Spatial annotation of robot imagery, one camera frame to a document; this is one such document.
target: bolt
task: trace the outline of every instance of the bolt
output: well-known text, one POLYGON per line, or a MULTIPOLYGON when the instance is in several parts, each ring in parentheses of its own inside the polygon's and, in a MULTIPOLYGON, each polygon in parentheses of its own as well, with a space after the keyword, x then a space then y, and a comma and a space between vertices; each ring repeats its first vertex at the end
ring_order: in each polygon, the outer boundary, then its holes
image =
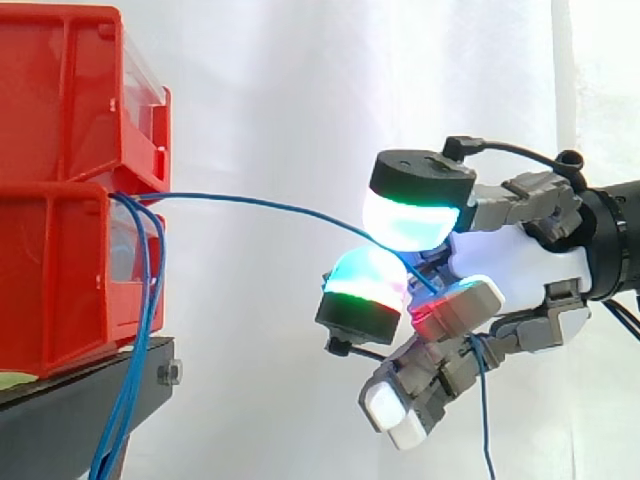
POLYGON ((158 383, 160 385, 180 385, 182 381, 182 360, 169 360, 166 365, 158 367, 158 383))

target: black connector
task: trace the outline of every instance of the black connector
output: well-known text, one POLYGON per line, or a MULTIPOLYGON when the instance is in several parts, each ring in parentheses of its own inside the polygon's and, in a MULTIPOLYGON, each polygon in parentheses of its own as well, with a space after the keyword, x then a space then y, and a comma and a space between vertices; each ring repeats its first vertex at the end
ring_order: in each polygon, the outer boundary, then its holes
POLYGON ((454 162, 462 163, 465 157, 475 155, 485 149, 485 141, 482 138, 459 135, 447 137, 442 149, 442 156, 454 162))

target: red plastic bin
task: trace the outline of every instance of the red plastic bin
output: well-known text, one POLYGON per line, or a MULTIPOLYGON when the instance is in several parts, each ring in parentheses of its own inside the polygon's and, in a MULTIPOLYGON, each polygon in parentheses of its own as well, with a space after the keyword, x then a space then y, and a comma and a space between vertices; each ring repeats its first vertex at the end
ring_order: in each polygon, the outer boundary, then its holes
POLYGON ((170 180, 170 94, 112 7, 0 3, 0 182, 170 180))
MULTIPOLYGON (((155 272, 155 231, 147 239, 155 272)), ((142 297, 137 240, 97 184, 0 185, 0 371, 48 377, 129 343, 142 297)))

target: blue wire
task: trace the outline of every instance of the blue wire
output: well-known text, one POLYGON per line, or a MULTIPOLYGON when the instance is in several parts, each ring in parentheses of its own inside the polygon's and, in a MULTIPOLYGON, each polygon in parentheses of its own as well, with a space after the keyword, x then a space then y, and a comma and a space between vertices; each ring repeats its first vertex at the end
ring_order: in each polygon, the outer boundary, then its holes
POLYGON ((482 432, 483 432, 483 450, 484 460, 487 464, 487 470, 489 470, 489 478, 496 480, 496 473, 493 469, 493 461, 491 460, 491 451, 489 450, 489 406, 487 401, 487 379, 486 379, 486 367, 484 363, 484 344, 475 334, 469 336, 471 342, 471 348, 473 354, 478 362, 478 369, 480 370, 480 395, 482 401, 482 432))
MULTIPOLYGON (((149 345, 149 338, 151 335, 151 326, 153 324, 153 318, 155 317, 155 312, 158 307, 160 294, 162 292, 162 283, 164 281, 164 271, 165 271, 165 265, 166 265, 164 227, 160 222, 160 220, 158 219, 158 217, 154 213, 152 213, 151 210, 149 210, 148 208, 144 207, 143 205, 140 205, 139 203, 135 202, 134 200, 124 195, 114 196, 114 198, 116 198, 117 200, 123 203, 128 203, 130 206, 132 206, 136 210, 139 210, 140 212, 142 212, 143 215, 145 215, 147 218, 149 218, 149 220, 151 220, 151 222, 154 224, 157 231, 158 240, 161 245, 161 254, 160 254, 160 263, 158 266, 158 273, 156 277, 156 283, 153 286, 153 294, 151 295, 150 305, 147 310, 145 322, 141 323, 139 327, 139 330, 142 331, 142 336, 140 338, 142 338, 144 342, 134 347, 134 352, 136 352, 137 354, 137 355, 134 355, 134 359, 132 360, 136 362, 135 370, 134 370, 135 376, 132 376, 129 379, 130 384, 128 386, 129 387, 128 399, 127 399, 127 403, 124 406, 125 410, 124 410, 124 413, 122 414, 122 421, 120 423, 120 428, 118 429, 116 437, 113 441, 113 446, 111 447, 111 453, 108 455, 107 460, 104 464, 104 467, 101 471, 101 475, 99 477, 100 480, 102 479, 108 480, 110 478, 111 472, 113 471, 113 468, 115 466, 115 462, 118 459, 120 450, 122 449, 122 446, 124 445, 124 442, 129 433, 129 427, 131 426, 131 420, 133 418, 134 408, 138 400, 138 394, 140 392, 140 383, 142 381, 142 374, 144 371, 144 361, 146 358, 147 349, 149 345)), ((148 256, 146 234, 140 239, 140 241, 144 245, 143 249, 147 247, 146 255, 148 256)))
POLYGON ((166 198, 183 198, 183 199, 195 199, 195 200, 213 200, 213 201, 222 201, 222 202, 246 203, 246 204, 249 204, 249 205, 258 205, 258 206, 261 206, 261 207, 274 208, 276 210, 284 210, 286 212, 299 213, 301 215, 307 215, 309 217, 317 218, 319 220, 323 220, 325 222, 331 223, 331 224, 336 225, 336 226, 338 226, 340 228, 348 230, 348 231, 350 231, 352 233, 355 233, 356 235, 359 235, 359 236, 369 240, 370 242, 376 244, 380 248, 383 248, 383 249, 393 253, 395 256, 397 256, 402 261, 402 263, 404 264, 405 268, 409 271, 409 273, 411 273, 420 282, 422 282, 422 284, 424 284, 424 286, 427 287, 431 291, 431 293, 433 293, 434 295, 438 293, 438 289, 424 275, 422 275, 420 272, 418 272, 418 270, 416 270, 416 268, 413 265, 411 265, 407 260, 402 258, 402 256, 400 254, 398 254, 398 252, 396 252, 394 250, 391 250, 388 247, 385 247, 380 242, 377 242, 376 240, 374 240, 371 237, 371 235, 369 235, 364 230, 361 230, 361 229, 359 229, 357 227, 349 225, 348 223, 345 223, 342 220, 338 220, 337 218, 333 218, 333 217, 331 217, 329 215, 326 215, 324 213, 316 212, 315 210, 310 210, 308 208, 303 208, 303 207, 296 207, 294 205, 287 205, 285 203, 271 202, 269 200, 260 200, 258 198, 241 197, 241 196, 237 196, 237 195, 219 195, 219 194, 212 194, 212 193, 197 193, 197 192, 146 193, 146 194, 143 194, 143 195, 135 195, 133 198, 135 198, 137 200, 142 200, 142 201, 163 200, 163 199, 166 199, 166 198))
POLYGON ((140 306, 140 319, 139 319, 140 327, 138 328, 138 333, 136 335, 133 353, 131 354, 131 359, 129 361, 129 368, 127 369, 127 374, 122 384, 122 389, 118 394, 116 403, 111 411, 109 419, 107 420, 107 424, 105 425, 105 429, 102 432, 102 436, 100 437, 100 441, 98 443, 98 447, 96 448, 96 452, 94 454, 93 460, 91 461, 91 468, 89 470, 89 480, 98 480, 98 478, 104 478, 101 475, 101 468, 103 465, 104 457, 107 452, 107 447, 109 445, 109 442, 111 441, 111 435, 113 435, 113 430, 115 428, 116 422, 120 417, 122 407, 124 403, 129 400, 129 397, 130 397, 131 378, 135 378, 135 376, 137 375, 136 358, 137 356, 139 356, 138 352, 140 351, 140 347, 144 346, 144 341, 145 341, 144 339, 145 335, 144 335, 142 325, 144 324, 145 319, 147 317, 147 312, 149 308, 149 293, 150 293, 149 291, 151 286, 151 267, 150 267, 150 261, 149 261, 149 251, 147 248, 144 226, 142 225, 140 216, 137 214, 135 208, 123 197, 114 196, 114 198, 117 201, 119 201, 123 205, 123 207, 126 208, 131 214, 136 226, 138 237, 141 239, 142 251, 143 251, 143 279, 142 279, 143 287, 142 287, 142 301, 140 306))
MULTIPOLYGON (((374 240, 368 233, 365 231, 353 227, 341 220, 333 218, 329 215, 325 215, 324 213, 316 212, 314 210, 310 210, 303 207, 296 207, 293 205, 287 205, 278 202, 271 202, 268 200, 260 200, 257 198, 251 197, 242 197, 236 195, 219 195, 219 194, 209 194, 209 193, 196 193, 196 192, 168 192, 168 193, 150 193, 143 195, 136 195, 133 197, 134 199, 140 201, 152 201, 152 200, 163 200, 168 198, 182 198, 182 199, 195 199, 195 200, 213 200, 213 201, 225 201, 225 202, 233 202, 233 203, 245 203, 249 205, 258 205, 267 208, 273 208, 277 210, 284 210, 293 213, 299 213, 302 215, 307 215, 313 218, 317 218, 319 220, 323 220, 325 222, 331 223, 338 227, 341 227, 345 230, 348 230, 356 235, 359 235, 370 242, 376 244, 377 246, 390 251, 395 254, 405 265, 407 270, 417 278, 425 287, 427 287, 431 293, 437 294, 438 289, 420 272, 418 272, 413 265, 411 265, 408 261, 406 261, 401 255, 399 255, 394 250, 387 248, 381 243, 374 240)), ((491 480, 496 479, 495 470, 493 468, 493 461, 491 459, 491 452, 489 449, 489 412, 488 412, 488 402, 487 402, 487 385, 486 385, 486 372, 485 372, 485 364, 482 358, 484 347, 480 340, 476 338, 475 335, 470 336, 471 345, 473 348, 474 355, 478 362, 478 367, 480 370, 480 386, 481 386, 481 397, 482 397, 482 426, 483 426, 483 440, 484 440, 484 457, 487 464, 487 469, 489 470, 489 476, 491 480)))

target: white curtain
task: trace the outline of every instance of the white curtain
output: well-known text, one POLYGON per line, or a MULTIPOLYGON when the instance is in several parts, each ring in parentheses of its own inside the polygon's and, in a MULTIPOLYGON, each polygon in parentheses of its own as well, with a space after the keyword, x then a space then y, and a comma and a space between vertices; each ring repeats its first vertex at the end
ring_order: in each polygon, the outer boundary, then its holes
MULTIPOLYGON (((439 149, 464 133, 553 154, 579 138, 597 168, 615 150, 602 137, 619 146, 614 125, 603 133, 598 123, 598 92, 580 97, 590 113, 575 115, 576 91, 594 80, 592 59, 578 55, 586 83, 576 89, 565 1, 116 4, 173 90, 175 190, 269 198, 360 224, 384 148, 439 149)), ((473 165, 484 182, 534 168, 501 155, 473 165)), ((177 337, 185 376, 133 435, 126 480, 486 477, 477 387, 423 446, 399 453, 356 405, 375 364, 323 352, 326 331, 313 322, 321 275, 357 238, 249 207, 166 202, 162 211, 166 333, 177 337)), ((405 322, 399 340, 408 334, 405 322)), ((639 438, 627 423, 638 420, 635 347, 598 311, 570 348, 516 356, 492 373, 498 478, 636 478, 639 438)))

